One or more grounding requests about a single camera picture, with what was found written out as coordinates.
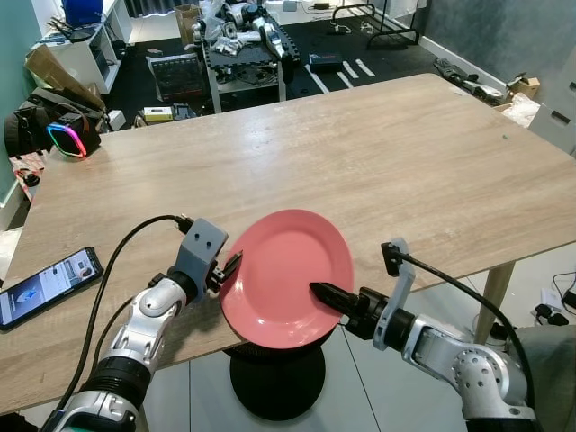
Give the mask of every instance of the black floor mat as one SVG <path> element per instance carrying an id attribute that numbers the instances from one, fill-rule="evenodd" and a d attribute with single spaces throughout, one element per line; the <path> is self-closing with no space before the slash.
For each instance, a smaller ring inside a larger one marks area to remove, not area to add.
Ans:
<path id="1" fill-rule="evenodd" d="M 346 25 L 352 30 L 352 33 L 345 36 L 328 35 L 328 32 L 334 30 L 329 21 L 303 22 L 284 26 L 286 32 L 298 46 L 302 58 L 302 64 L 295 71 L 294 80 L 287 86 L 288 99 L 322 93 L 303 66 L 308 63 L 311 52 L 340 53 L 342 59 L 346 60 L 359 76 L 358 79 L 348 76 L 353 86 L 365 86 L 427 72 L 436 73 L 432 66 L 436 57 L 420 46 L 389 49 L 390 42 L 392 41 L 398 46 L 398 43 L 402 41 L 401 37 L 378 38 L 371 49 L 366 49 L 370 35 L 361 32 L 360 24 L 362 21 L 367 21 L 367 19 L 361 16 L 339 19 L 339 24 Z M 137 111 L 143 107 L 169 104 L 162 103 L 156 98 L 154 79 L 146 62 L 147 50 L 150 48 L 162 50 L 165 56 L 184 53 L 180 39 L 142 42 L 129 49 L 111 93 L 104 97 L 109 110 L 122 110 L 124 112 L 127 120 L 124 129 L 130 127 Z M 375 76 L 369 77 L 363 72 L 357 66 L 356 59 L 361 59 L 374 72 Z M 320 74 L 319 76 L 330 91 L 347 88 L 336 73 Z M 200 113 L 209 99 L 210 91 L 207 83 L 205 83 L 204 96 L 196 96 L 184 102 L 189 103 L 193 110 Z M 229 111 L 277 102 L 278 93 L 275 87 L 268 87 L 237 94 L 223 94 L 220 99 L 223 110 Z"/>

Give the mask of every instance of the cardboard box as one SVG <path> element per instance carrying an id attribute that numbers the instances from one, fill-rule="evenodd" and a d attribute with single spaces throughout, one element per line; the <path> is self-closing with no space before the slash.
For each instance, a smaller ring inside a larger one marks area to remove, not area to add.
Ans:
<path id="1" fill-rule="evenodd" d="M 201 9 L 196 4 L 185 4 L 174 8 L 180 38 L 184 46 L 194 43 L 194 33 L 192 26 L 198 21 Z"/>
<path id="2" fill-rule="evenodd" d="M 540 81 L 538 81 L 538 78 L 527 78 L 526 81 L 527 83 L 520 81 L 514 84 L 510 88 L 510 91 L 512 93 L 523 93 L 528 96 L 529 99 L 534 99 L 538 88 L 540 88 Z"/>
<path id="3" fill-rule="evenodd" d="M 106 105 L 99 97 L 77 82 L 56 60 L 46 45 L 40 45 L 26 59 L 26 68 L 57 90 L 68 90 L 94 107 L 105 111 Z"/>
<path id="4" fill-rule="evenodd" d="M 496 111 L 498 111 L 499 113 L 502 113 L 503 111 L 506 111 L 510 106 L 512 106 L 512 102 L 504 103 L 503 105 L 495 106 L 494 109 Z"/>

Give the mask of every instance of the tiled floor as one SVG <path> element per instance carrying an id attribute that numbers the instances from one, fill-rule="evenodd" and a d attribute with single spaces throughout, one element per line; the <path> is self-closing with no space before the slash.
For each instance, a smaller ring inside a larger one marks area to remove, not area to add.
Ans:
<path id="1" fill-rule="evenodd" d="M 281 4 L 269 4 L 268 8 L 280 23 L 323 17 L 306 14 L 300 4 L 296 13 L 282 12 Z M 179 37 L 173 14 L 140 18 L 133 23 L 130 42 Z M 554 274 L 574 270 L 576 245 L 517 263 L 503 311 L 514 325 L 533 326 L 529 312 L 540 302 L 541 288 L 551 287 Z M 463 282 L 482 292 L 486 276 L 476 274 Z M 571 281 L 571 276 L 566 276 L 559 279 L 559 284 L 565 288 Z M 479 306 L 455 288 L 440 285 L 412 294 L 406 309 L 426 313 L 470 334 Z M 569 319 L 576 324 L 574 317 Z M 465 431 L 461 401 L 455 391 L 403 363 L 398 353 L 390 349 L 379 352 L 370 342 L 345 334 L 342 328 L 337 328 L 323 349 L 327 363 L 324 390 L 312 409 L 300 418 L 273 423 L 247 412 L 231 388 L 230 360 L 217 353 L 156 374 L 144 402 L 150 430 Z M 22 413 L 40 425 L 53 405 Z"/>

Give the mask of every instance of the white wall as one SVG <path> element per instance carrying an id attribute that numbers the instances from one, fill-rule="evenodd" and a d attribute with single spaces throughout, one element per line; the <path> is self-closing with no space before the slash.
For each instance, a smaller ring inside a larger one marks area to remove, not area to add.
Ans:
<path id="1" fill-rule="evenodd" d="M 63 16 L 61 0 L 31 0 L 32 7 L 34 8 L 34 13 L 36 14 L 36 20 L 38 21 L 38 26 L 40 27 L 40 33 L 46 33 L 50 27 L 46 22 L 50 21 L 51 16 Z"/>

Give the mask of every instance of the white cabinet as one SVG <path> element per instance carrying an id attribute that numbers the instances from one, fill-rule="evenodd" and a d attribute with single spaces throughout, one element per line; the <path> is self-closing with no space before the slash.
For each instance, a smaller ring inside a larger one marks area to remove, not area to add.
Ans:
<path id="1" fill-rule="evenodd" d="M 128 42 L 132 24 L 123 0 L 104 1 L 103 16 L 110 24 L 109 28 L 101 23 L 90 39 L 76 43 L 47 43 L 46 46 L 72 77 L 85 86 L 95 83 L 100 94 L 107 95 L 122 63 L 114 53 L 111 36 Z"/>

